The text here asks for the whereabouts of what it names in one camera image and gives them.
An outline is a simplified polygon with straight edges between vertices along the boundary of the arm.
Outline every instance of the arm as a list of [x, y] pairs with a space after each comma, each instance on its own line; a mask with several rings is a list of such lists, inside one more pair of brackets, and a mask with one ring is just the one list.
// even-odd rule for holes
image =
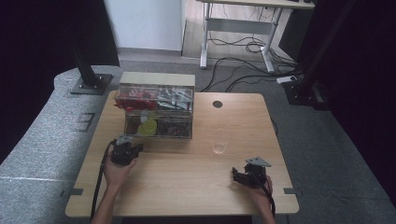
[[[265, 183], [265, 187], [272, 193], [272, 180], [271, 177], [267, 176], [267, 182]], [[264, 224], [275, 224], [275, 219], [271, 212], [271, 203], [270, 200], [265, 195], [262, 189], [253, 189], [250, 187], [245, 187], [247, 192], [251, 198], [251, 200], [256, 204], [259, 209], [260, 216], [262, 217], [262, 222]]]
[[114, 202], [122, 184], [127, 179], [132, 167], [136, 165], [136, 159], [128, 166], [117, 166], [107, 157], [105, 163], [106, 190], [100, 202], [91, 224], [111, 223], [113, 218]]

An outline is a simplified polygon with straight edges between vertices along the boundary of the desk leg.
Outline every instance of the desk leg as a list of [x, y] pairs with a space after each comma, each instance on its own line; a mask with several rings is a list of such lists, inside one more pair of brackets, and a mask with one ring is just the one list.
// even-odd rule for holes
[[270, 34], [268, 35], [268, 42], [265, 45], [265, 47], [261, 47], [262, 57], [264, 58], [265, 66], [267, 67], [267, 70], [268, 70], [269, 73], [274, 73], [275, 72], [274, 67], [272, 66], [271, 59], [269, 57], [268, 51], [271, 48], [271, 43], [272, 43], [272, 41], [274, 39], [276, 27], [277, 27], [277, 25], [279, 23], [279, 18], [280, 18], [281, 14], [282, 14], [282, 8], [278, 7], [276, 9], [276, 14], [275, 14], [275, 18], [273, 20], [273, 25], [271, 27]]
[[205, 17], [204, 17], [204, 43], [201, 46], [201, 63], [200, 67], [206, 69], [207, 59], [207, 24], [209, 21], [210, 3], [205, 3]]

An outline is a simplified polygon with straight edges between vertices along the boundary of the glass cup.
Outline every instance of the glass cup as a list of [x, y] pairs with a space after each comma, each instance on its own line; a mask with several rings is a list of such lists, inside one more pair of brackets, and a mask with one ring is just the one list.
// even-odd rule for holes
[[229, 134], [224, 129], [217, 129], [214, 134], [213, 151], [221, 154], [228, 146]]

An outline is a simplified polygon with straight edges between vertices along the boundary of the hand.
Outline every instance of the hand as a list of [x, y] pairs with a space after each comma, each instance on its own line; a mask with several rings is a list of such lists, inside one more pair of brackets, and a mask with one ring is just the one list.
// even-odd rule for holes
[[107, 188], [120, 189], [135, 165], [136, 159], [133, 159], [127, 166], [118, 166], [111, 161], [110, 157], [107, 157], [104, 171]]
[[[267, 175], [267, 182], [265, 182], [264, 186], [272, 194], [272, 180], [269, 175]], [[245, 187], [245, 189], [247, 190], [251, 200], [256, 204], [257, 207], [261, 208], [264, 206], [268, 206], [271, 208], [270, 200], [265, 194], [264, 190], [262, 190], [262, 188], [254, 189], [250, 187]]]
[[[271, 177], [267, 176], [267, 182], [264, 184], [265, 188], [272, 194], [273, 193], [273, 184]], [[251, 200], [256, 204], [257, 208], [259, 209], [260, 214], [262, 215], [262, 221], [265, 224], [273, 224], [275, 223], [275, 219], [271, 212], [271, 203], [270, 199], [265, 194], [262, 188], [254, 189], [245, 186]]]

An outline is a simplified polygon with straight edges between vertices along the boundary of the wooden table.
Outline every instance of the wooden table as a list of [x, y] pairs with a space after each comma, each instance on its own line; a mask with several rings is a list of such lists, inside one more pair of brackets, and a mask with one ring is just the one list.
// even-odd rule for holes
[[[275, 72], [272, 66], [269, 49], [271, 48], [272, 40], [274, 39], [276, 27], [279, 22], [280, 15], [283, 8], [298, 8], [298, 9], [313, 9], [315, 5], [305, 3], [303, 0], [293, 2], [288, 0], [196, 0], [205, 3], [204, 14], [204, 42], [201, 46], [201, 62], [200, 67], [206, 69], [207, 59], [207, 33], [208, 31], [233, 32], [241, 34], [257, 34], [268, 35], [268, 41], [265, 47], [261, 47], [262, 57], [269, 73]], [[275, 16], [271, 22], [266, 21], [239, 21], [230, 19], [219, 19], [211, 17], [211, 4], [230, 4], [239, 6], [254, 6], [254, 7], [274, 7]]]
[[[82, 164], [65, 212], [70, 217], [89, 217], [99, 164], [108, 142], [123, 133], [124, 114], [114, 106], [116, 92], [109, 94], [92, 142]], [[213, 102], [221, 101], [215, 108]], [[222, 154], [213, 151], [215, 131], [230, 136]], [[260, 156], [272, 167], [278, 214], [299, 209], [287, 167], [276, 140], [263, 97], [252, 93], [196, 92], [192, 139], [135, 138], [144, 143], [137, 165], [116, 200], [114, 215], [120, 217], [233, 216], [256, 214], [243, 188], [232, 178], [232, 167], [243, 172], [245, 159]], [[100, 202], [106, 181], [99, 192]]]

